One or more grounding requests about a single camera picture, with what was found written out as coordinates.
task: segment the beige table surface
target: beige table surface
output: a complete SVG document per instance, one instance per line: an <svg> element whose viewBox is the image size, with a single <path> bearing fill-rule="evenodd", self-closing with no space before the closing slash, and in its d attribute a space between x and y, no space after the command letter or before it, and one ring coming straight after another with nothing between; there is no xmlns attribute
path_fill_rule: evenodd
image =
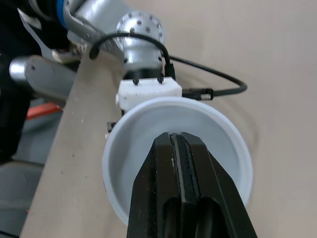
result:
<svg viewBox="0 0 317 238"><path fill-rule="evenodd" d="M259 237L316 237L317 2L129 0L158 16L171 54L243 79L249 89L210 104L240 130L254 185L247 207ZM230 84L176 65L185 87ZM106 196L101 158L118 64L83 60L22 238L123 238Z"/></svg>

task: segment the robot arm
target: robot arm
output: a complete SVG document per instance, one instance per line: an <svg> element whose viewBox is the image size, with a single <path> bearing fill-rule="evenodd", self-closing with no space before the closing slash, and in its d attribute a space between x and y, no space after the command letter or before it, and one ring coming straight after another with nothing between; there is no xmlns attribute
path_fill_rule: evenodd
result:
<svg viewBox="0 0 317 238"><path fill-rule="evenodd" d="M137 11L122 0L65 0L63 24L89 43L111 33L137 33L162 44L165 30L155 16ZM161 52L153 44L135 38L115 38L101 45L122 63L124 79L161 77Z"/></svg>

